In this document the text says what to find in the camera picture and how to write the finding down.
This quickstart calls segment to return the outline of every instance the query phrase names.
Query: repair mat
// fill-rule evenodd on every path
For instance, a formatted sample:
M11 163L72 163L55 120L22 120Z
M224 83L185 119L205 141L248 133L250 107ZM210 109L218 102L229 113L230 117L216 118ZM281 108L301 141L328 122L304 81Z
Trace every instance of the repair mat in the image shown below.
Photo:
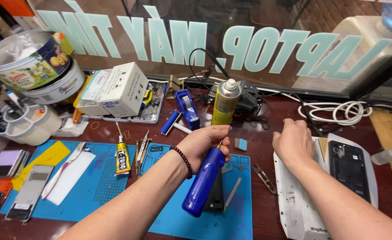
M39 145L29 163L57 141L48 140ZM70 150L70 154L55 166L49 180L79 144L79 142L75 141L62 140L61 142ZM113 176L116 172L116 144L87 143L86 147L90 148L91 153L96 155L96 157L69 194L67 194L59 206L39 197L31 217L78 222L125 190L128 175ZM127 148L129 161L132 165L135 156L135 146L127 145ZM11 191L2 205L1 214L7 214L17 194L18 191L16 190Z
M150 143L141 167L144 174L170 149L170 145ZM251 158L231 154L233 169L222 175L224 201L228 199L236 181L242 178L236 193L225 212L203 212L199 218L182 208L184 198L193 183L194 176L185 180L165 205L149 232L189 239L251 239L252 240L252 194Z

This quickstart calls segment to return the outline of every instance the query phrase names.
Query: tin can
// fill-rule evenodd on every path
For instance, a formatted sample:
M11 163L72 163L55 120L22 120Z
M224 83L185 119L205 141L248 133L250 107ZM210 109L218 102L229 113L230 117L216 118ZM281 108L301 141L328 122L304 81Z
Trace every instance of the tin can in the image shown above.
M228 125L230 123L241 93L241 86L233 79L220 83L215 94L211 125Z
M73 96L79 91L84 82L85 74L74 59L64 76L51 81L47 86L22 91L22 94L36 104L52 104Z
M27 46L21 52L15 48ZM0 81L16 90L31 90L61 75L70 58L50 32L31 30L0 41Z

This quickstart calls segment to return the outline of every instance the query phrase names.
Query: tape dispenser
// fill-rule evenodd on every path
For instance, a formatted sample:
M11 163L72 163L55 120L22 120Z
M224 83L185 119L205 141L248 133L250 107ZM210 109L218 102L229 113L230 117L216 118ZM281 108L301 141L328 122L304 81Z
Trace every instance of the tape dispenser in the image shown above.
M196 114L192 98L187 89L175 92L175 102L178 110L182 113L187 128L194 131L200 128L200 118Z

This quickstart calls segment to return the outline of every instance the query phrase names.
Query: yellow plastic card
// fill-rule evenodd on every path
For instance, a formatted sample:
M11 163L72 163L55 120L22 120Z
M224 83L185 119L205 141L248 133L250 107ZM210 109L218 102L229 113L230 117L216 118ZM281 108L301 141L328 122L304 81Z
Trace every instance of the yellow plastic card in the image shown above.
M61 160L63 160L67 155L69 155L70 150L60 141L53 144L47 150L45 150L39 157L29 163L24 169L20 176L17 176L11 180L14 190L19 191L21 185L23 185L24 180L26 180L30 169L36 164L38 165L57 165Z

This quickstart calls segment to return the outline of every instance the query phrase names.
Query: beaded bracelet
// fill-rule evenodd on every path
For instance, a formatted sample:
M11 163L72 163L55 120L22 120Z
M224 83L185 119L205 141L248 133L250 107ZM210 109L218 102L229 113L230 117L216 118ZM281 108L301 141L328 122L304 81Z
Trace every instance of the beaded bracelet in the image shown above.
M187 179L191 179L193 177L192 168L190 167L189 161L187 160L186 156L184 156L183 152L178 149L177 146L171 146L170 150L175 150L183 158L184 162L186 163L187 169L189 170L189 175Z

